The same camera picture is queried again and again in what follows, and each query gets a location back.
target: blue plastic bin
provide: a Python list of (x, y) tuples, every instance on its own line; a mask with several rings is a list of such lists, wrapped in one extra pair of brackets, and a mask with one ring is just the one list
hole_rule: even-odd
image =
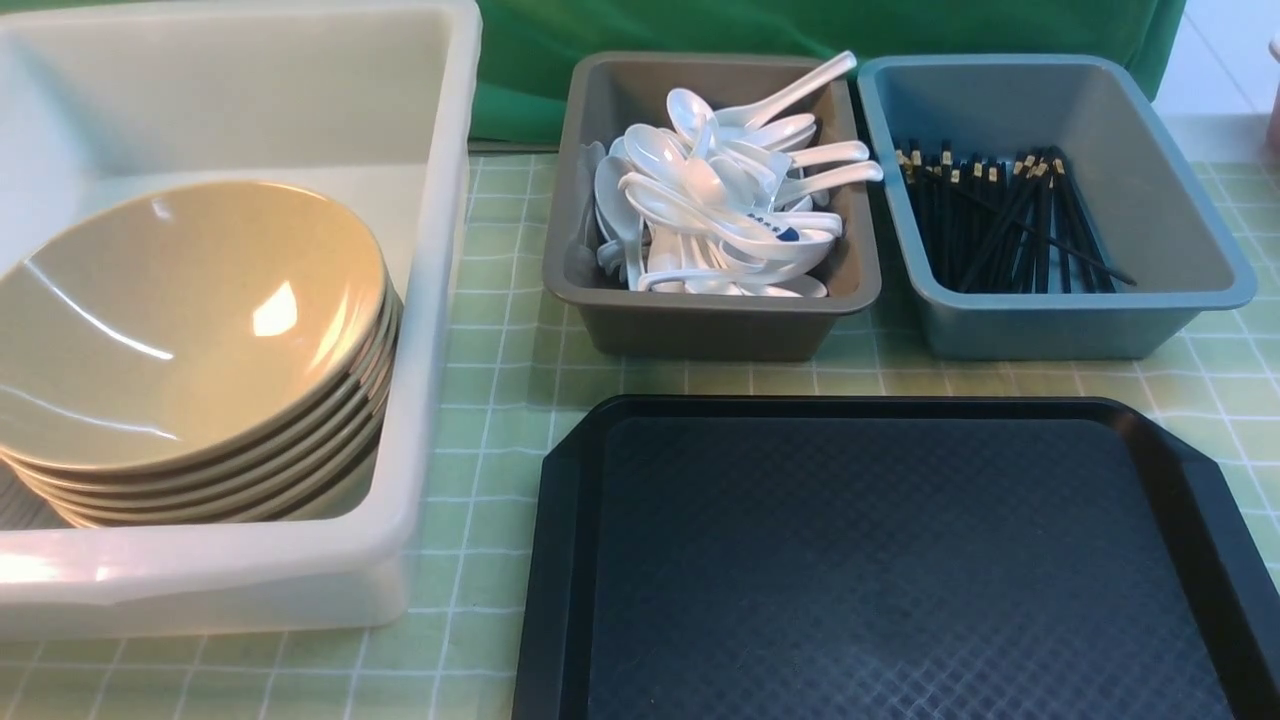
[(865, 64), (858, 91), (878, 158), (908, 138), (1012, 159), (1057, 145), (1110, 263), (1137, 279), (1114, 295), (986, 295), (942, 287), (929, 269), (906, 183), (886, 173), (888, 209), (924, 334), (957, 360), (1139, 359), (1201, 311), (1257, 291), (1204, 188), (1129, 74), (1080, 55), (937, 55)]

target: plastic container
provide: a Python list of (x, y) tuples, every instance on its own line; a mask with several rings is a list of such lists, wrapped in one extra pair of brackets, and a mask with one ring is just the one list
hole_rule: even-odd
[(1005, 159), (1057, 145), (1110, 261), (1115, 295), (965, 295), (938, 284), (901, 173), (888, 211), (934, 355), (1146, 357), (1202, 310), (1249, 302), (1257, 279), (1190, 167), (1119, 65), (1079, 55), (940, 55), (868, 63), (858, 91), (876, 152), (918, 138)]
[(347, 204), (407, 297), (372, 486), (332, 520), (65, 529), (0, 469), (0, 639), (381, 624), (408, 603), (462, 236), (470, 0), (188, 1), (0, 18), (0, 272), (125, 197), (261, 178)]
[[(584, 150), (605, 147), (632, 123), (668, 126), (667, 92), (687, 87), (714, 108), (751, 102), (819, 63), (800, 58), (604, 53), (579, 63), (561, 136), (543, 281), (576, 306), (600, 352), (696, 360), (813, 357), (836, 320), (865, 309), (881, 290), (879, 260), (863, 186), (831, 193), (845, 236), (814, 270), (829, 297), (776, 299), (631, 292), (596, 266), (590, 167)], [(858, 129), (849, 86), (833, 82), (788, 113), (818, 115), (815, 143), (854, 140)]]

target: textured tray surface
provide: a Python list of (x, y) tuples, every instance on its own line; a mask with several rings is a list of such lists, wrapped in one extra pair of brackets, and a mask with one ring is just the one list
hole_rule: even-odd
[(632, 419), (604, 473), (593, 717), (1231, 717), (1100, 424)]

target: stack of bowls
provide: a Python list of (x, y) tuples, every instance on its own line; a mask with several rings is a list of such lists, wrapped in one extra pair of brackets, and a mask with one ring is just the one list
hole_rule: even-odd
[(128, 201), (0, 277), (0, 459), (77, 527), (339, 515), (372, 477), (401, 313), (329, 199)]

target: black tray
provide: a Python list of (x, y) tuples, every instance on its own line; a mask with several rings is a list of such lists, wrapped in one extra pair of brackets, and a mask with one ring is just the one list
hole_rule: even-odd
[(516, 720), (1280, 717), (1217, 465), (1108, 400), (618, 397), (543, 462)]

